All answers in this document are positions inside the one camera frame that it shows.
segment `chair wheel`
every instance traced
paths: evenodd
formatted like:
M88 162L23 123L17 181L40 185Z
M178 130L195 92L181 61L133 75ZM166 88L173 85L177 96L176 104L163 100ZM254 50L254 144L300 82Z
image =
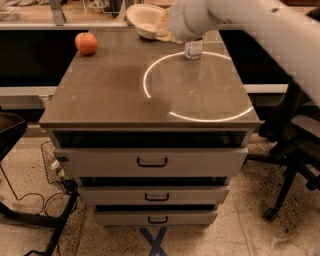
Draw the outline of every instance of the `chair wheel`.
M263 218L269 222L272 222L275 218L278 217L278 212L274 211L273 208L270 208L263 214Z

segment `drawer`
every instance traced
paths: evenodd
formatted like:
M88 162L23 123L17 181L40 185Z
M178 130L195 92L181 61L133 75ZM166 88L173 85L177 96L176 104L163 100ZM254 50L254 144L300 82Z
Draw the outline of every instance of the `drawer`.
M83 201L95 205L222 204L229 186L79 187Z
M229 177L240 170L246 148L61 149L55 156L72 177Z
M210 225L217 217L217 211L114 211L94 213L94 218L103 226L169 226Z

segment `cabinet top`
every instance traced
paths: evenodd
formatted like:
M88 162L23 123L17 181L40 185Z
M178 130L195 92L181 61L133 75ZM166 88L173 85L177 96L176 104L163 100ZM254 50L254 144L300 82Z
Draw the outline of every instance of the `cabinet top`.
M45 128L215 128L260 124L225 48L184 44L135 30L92 31L98 49L75 55L40 120Z

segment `drawer handle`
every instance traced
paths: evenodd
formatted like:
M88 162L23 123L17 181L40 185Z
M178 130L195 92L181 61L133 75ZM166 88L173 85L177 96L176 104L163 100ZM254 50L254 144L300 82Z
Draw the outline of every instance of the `drawer handle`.
M58 162L62 163L62 162L69 162L69 159L66 156L57 156L56 157Z
M152 220L152 217L148 217L148 222L150 224L164 224L164 223L167 223L168 222L168 216L166 216L166 218L164 220Z
M168 163L167 157L164 158L163 163L159 163L159 164L142 164L140 157L137 158L137 164L143 168L162 168L167 166L167 163Z
M154 202L164 202L164 201L168 201L169 200L169 193L167 193L167 196L166 196L166 198L159 198L159 199L157 199L157 198L154 198L154 199L152 199L152 198L148 198L148 194L147 193L145 193L144 194L144 198L147 200L147 201L154 201Z

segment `light ring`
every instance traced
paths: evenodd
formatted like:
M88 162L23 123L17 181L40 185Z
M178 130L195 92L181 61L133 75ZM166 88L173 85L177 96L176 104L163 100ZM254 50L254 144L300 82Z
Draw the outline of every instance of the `light ring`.
M144 90L144 93L145 95L147 96L148 99L150 99L152 96L150 95L150 93L148 92L148 89L147 89L147 76L149 75L151 69L157 65L159 62L165 60L165 59L169 59L171 57L174 57L174 56L178 56L178 55L183 55L184 52L178 52L178 53L174 53L174 54L170 54L170 55L167 55L167 56L164 56L158 60L156 60L154 63L152 63L150 65L150 67L146 70L146 72L144 73L144 76L143 76L143 90ZM206 54L206 55L213 55L213 56L217 56L217 57L221 57L221 58L224 58L224 59L227 59L227 60L231 60L230 57L227 57L227 56L224 56L224 55L221 55L221 54L218 54L218 53L213 53L213 52L202 52L202 54ZM198 118L191 118L191 117L187 117L187 116L183 116L183 115L179 115L175 112L169 112L170 115L172 116L175 116L175 117L178 117L178 118L181 118L183 120L187 120L187 121L193 121L193 122L208 122L208 123L214 123L214 122L224 122L224 121L230 121L230 120L234 120L234 119L237 119L241 116L244 116L246 114L248 114L251 110L253 109L253 107L250 107L248 108L247 110L241 112L240 114L238 115L234 115L234 116L230 116L230 117L226 117L226 118L222 118L222 119L198 119Z

